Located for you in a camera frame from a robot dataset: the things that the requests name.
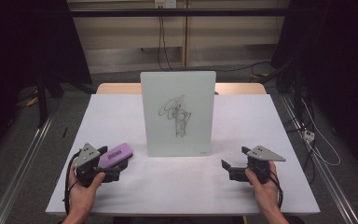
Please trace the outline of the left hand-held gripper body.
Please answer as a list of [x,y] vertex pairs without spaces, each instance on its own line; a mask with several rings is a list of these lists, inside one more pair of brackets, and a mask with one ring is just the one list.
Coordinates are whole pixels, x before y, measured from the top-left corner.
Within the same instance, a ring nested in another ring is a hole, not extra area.
[[84,187],[89,187],[94,177],[101,172],[101,167],[98,165],[101,156],[100,152],[89,143],[80,149],[75,168],[76,177]]

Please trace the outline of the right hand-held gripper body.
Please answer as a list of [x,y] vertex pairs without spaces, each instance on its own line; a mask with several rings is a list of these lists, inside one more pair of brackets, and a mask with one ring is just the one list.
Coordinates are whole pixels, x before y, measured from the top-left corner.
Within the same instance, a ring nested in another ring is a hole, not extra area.
[[269,161],[286,161],[283,156],[263,146],[256,146],[247,153],[248,167],[256,174],[261,184],[266,184],[270,178]]

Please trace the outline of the purple board eraser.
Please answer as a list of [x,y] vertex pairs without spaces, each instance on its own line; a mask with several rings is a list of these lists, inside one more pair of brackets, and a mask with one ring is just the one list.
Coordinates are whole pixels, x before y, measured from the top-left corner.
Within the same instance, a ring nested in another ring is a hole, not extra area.
[[129,159],[131,156],[132,148],[127,143],[123,143],[105,152],[100,157],[98,165],[102,168],[114,167],[120,162]]

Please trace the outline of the glass whiteboard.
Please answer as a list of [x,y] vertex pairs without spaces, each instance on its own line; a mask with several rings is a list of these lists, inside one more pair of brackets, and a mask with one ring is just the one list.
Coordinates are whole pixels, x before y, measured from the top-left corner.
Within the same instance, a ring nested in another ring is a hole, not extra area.
[[141,74],[150,157],[211,153],[215,80],[214,71]]

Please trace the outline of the person's right hand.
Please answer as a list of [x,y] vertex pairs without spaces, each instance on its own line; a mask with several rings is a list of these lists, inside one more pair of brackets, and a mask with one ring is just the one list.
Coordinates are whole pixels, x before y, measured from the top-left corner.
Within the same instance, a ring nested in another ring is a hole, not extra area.
[[269,181],[266,184],[261,184],[258,181],[256,174],[250,169],[246,169],[245,174],[254,188],[255,199],[260,212],[262,209],[271,208],[278,208],[280,210],[278,206],[278,187],[272,181]]

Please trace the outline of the person's left hand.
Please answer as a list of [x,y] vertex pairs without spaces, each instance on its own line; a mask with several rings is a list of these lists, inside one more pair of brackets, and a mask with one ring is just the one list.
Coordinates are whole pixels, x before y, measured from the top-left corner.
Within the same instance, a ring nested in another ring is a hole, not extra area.
[[94,205],[96,192],[101,186],[105,173],[98,173],[88,187],[82,186],[76,178],[75,166],[72,164],[69,175],[70,193],[69,193],[69,217],[77,219],[86,219]]

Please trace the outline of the black metal stand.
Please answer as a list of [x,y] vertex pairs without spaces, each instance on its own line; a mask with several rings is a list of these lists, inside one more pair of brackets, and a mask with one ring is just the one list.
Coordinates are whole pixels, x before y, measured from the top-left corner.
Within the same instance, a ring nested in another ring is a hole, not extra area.
[[43,79],[43,74],[40,73],[37,79],[37,95],[39,103],[39,124],[38,127],[41,128],[46,120],[48,119],[48,106],[46,99],[46,86]]

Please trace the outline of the black curtain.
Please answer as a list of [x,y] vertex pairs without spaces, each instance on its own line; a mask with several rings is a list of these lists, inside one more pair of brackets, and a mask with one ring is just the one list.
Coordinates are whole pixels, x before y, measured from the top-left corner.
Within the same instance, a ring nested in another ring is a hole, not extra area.
[[358,0],[289,0],[297,15],[284,19],[271,65],[280,67],[301,52],[301,73],[338,133],[358,160]]
[[90,84],[90,70],[67,0],[0,0],[0,140],[22,89],[43,80]]

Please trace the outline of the aluminium floor rail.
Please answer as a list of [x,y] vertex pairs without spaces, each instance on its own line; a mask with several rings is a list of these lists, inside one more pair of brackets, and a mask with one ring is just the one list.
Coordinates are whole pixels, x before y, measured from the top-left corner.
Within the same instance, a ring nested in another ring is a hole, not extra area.
[[4,195],[0,199],[0,224],[5,224],[8,215],[16,202],[16,199],[21,191],[21,187],[28,175],[34,159],[41,148],[43,141],[48,133],[51,122],[54,119],[54,115],[51,114],[43,122],[42,126],[37,129],[31,145],[29,145],[19,168],[16,170],[13,178],[10,180]]
[[324,184],[326,185],[329,194],[331,195],[339,213],[344,219],[345,224],[358,224],[358,216],[356,216],[353,207],[342,190],[341,186],[336,181],[333,173],[330,170],[330,167],[327,163],[322,161],[318,154],[320,151],[317,147],[312,147],[308,140],[305,140],[303,137],[303,131],[297,131],[301,140],[306,146],[306,149],[314,162],[314,167],[318,171],[320,177],[322,178]]

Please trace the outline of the black horizontal frame bar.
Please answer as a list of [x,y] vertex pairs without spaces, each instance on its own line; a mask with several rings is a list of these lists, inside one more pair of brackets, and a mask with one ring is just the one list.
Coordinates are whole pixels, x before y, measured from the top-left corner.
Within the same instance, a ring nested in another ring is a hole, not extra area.
[[73,17],[213,17],[213,16],[286,16],[293,10],[285,8],[168,8],[168,9],[71,9]]

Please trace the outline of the white wall socket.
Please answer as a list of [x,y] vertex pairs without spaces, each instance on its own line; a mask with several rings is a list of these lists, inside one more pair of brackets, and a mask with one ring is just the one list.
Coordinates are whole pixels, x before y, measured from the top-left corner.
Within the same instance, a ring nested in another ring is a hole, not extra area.
[[155,8],[177,8],[176,0],[155,0]]

